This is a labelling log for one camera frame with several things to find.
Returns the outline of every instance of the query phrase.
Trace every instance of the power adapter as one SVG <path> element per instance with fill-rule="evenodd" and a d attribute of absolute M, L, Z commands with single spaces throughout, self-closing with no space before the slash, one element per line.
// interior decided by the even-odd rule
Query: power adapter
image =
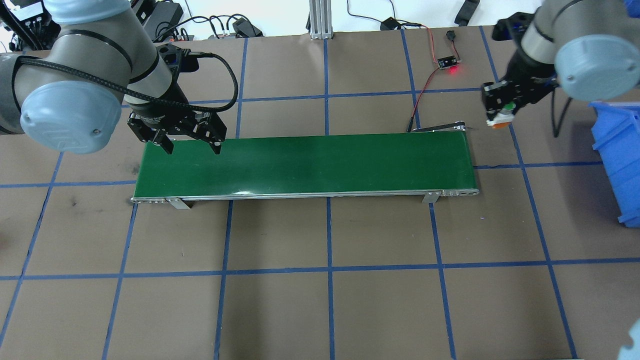
<path fill-rule="evenodd" d="M 390 17 L 387 20 L 384 20 L 383 22 L 380 23 L 380 29 L 381 30 L 396 30 L 396 29 L 399 29 L 400 27 L 401 27 L 401 25 L 398 22 L 398 20 L 395 20 L 392 17 Z"/>
<path fill-rule="evenodd" d="M 253 24 L 240 18 L 233 23 L 234 31 L 237 38 L 255 38 L 263 36 L 262 31 L 259 28 L 253 26 Z"/>

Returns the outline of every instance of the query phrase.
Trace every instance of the metal bracket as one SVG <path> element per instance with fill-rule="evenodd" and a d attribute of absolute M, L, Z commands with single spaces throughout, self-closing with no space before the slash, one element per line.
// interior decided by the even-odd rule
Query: metal bracket
<path fill-rule="evenodd" d="M 442 192 L 428 192 L 424 194 L 424 199 L 422 200 L 423 204 L 430 204 L 432 202 L 438 201 L 438 198 L 442 195 Z"/>
<path fill-rule="evenodd" d="M 333 38 L 331 0 L 309 0 L 309 23 L 311 39 Z"/>
<path fill-rule="evenodd" d="M 178 210 L 189 210 L 193 207 L 193 202 L 186 203 L 182 201 L 179 197 L 168 197 L 166 198 L 167 202 L 171 204 L 174 208 Z"/>

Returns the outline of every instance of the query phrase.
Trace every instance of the black electrical box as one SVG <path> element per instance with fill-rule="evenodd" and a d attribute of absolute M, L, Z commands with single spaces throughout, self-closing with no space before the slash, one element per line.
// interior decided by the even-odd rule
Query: black electrical box
<path fill-rule="evenodd" d="M 438 66 L 440 69 L 447 69 L 454 67 L 458 64 L 458 59 L 455 56 L 447 56 L 446 58 L 438 59 Z"/>

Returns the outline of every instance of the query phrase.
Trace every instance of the white wall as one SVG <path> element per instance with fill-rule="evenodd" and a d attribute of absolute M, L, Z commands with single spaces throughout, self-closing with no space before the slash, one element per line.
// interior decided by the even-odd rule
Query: white wall
<path fill-rule="evenodd" d="M 174 0 L 189 13 L 185 0 Z M 307 0 L 187 0 L 191 13 L 195 15 L 231 15 L 242 13 L 266 36 L 300 35 L 307 30 L 309 5 Z M 515 12 L 534 12 L 543 0 L 482 0 L 470 25 L 493 25 L 499 19 L 509 17 Z M 384 20 L 392 16 L 389 0 L 349 0 L 352 13 Z M 394 0 L 396 16 L 399 19 L 419 22 L 432 28 L 455 26 L 453 20 L 464 0 Z M 332 23 L 334 31 L 372 31 L 378 30 L 377 22 L 351 17 L 347 14 L 346 0 L 332 0 Z M 212 35 L 208 24 L 186 24 L 185 29 L 197 40 Z M 8 46 L 11 34 L 0 29 L 0 41 Z"/>

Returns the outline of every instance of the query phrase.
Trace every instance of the black power supply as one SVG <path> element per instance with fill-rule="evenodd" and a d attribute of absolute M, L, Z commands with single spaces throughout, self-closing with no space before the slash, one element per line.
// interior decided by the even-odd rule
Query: black power supply
<path fill-rule="evenodd" d="M 253 26 L 253 24 L 244 18 L 237 19 L 233 23 L 234 31 L 237 38 L 255 38 L 261 37 L 262 31 Z"/>

